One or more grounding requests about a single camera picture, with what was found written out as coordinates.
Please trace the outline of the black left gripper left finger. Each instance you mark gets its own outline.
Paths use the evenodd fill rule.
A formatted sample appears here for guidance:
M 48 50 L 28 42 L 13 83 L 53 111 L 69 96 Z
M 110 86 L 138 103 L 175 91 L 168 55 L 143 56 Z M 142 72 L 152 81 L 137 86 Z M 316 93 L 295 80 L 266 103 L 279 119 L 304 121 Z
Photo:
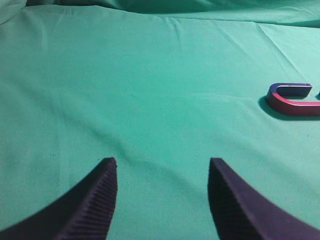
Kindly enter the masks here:
M 105 240 L 116 208 L 117 162 L 104 158 L 63 196 L 0 232 L 2 240 Z

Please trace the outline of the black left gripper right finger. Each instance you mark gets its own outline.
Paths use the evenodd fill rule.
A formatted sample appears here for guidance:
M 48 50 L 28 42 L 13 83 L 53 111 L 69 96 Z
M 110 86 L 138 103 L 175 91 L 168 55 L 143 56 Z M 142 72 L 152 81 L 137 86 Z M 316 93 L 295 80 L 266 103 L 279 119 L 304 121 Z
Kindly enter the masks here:
M 211 158 L 208 202 L 221 240 L 318 240 L 319 229 L 287 213 L 242 179 L 222 158 Z

